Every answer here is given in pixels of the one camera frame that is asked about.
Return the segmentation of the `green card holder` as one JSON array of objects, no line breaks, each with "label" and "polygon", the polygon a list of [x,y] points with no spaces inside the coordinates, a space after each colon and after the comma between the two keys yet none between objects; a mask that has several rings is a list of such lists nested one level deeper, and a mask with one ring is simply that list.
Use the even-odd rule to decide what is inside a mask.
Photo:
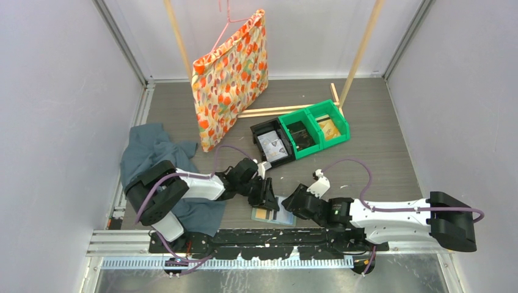
[{"label": "green card holder", "polygon": [[282,201],[285,200],[286,197],[276,196],[275,199],[279,204],[279,211],[263,208],[252,208],[251,219],[258,222],[272,223],[275,225],[295,226],[295,216],[282,206]]}]

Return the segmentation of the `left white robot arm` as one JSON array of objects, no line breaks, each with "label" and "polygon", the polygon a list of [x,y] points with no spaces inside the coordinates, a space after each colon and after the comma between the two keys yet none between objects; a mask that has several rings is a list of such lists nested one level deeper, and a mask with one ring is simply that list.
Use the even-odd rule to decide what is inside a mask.
[{"label": "left white robot arm", "polygon": [[247,197],[253,208],[279,211],[272,180],[265,175],[270,167],[269,162],[245,157],[236,166],[209,175],[187,172],[162,161],[131,181],[125,195],[137,212],[137,221],[160,233],[164,245],[179,253],[188,243],[184,233],[187,225],[173,212],[181,200],[215,203],[239,194]]}]

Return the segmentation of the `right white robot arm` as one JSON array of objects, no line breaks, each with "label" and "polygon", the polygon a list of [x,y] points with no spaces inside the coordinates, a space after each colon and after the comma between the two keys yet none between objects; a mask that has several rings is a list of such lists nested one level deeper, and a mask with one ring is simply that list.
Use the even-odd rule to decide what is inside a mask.
[{"label": "right white robot arm", "polygon": [[282,201],[294,216],[338,233],[349,233],[356,250],[386,242],[433,242],[442,248],[475,252],[474,209],[445,192],[414,201],[362,203],[358,198],[323,200],[300,184]]}]

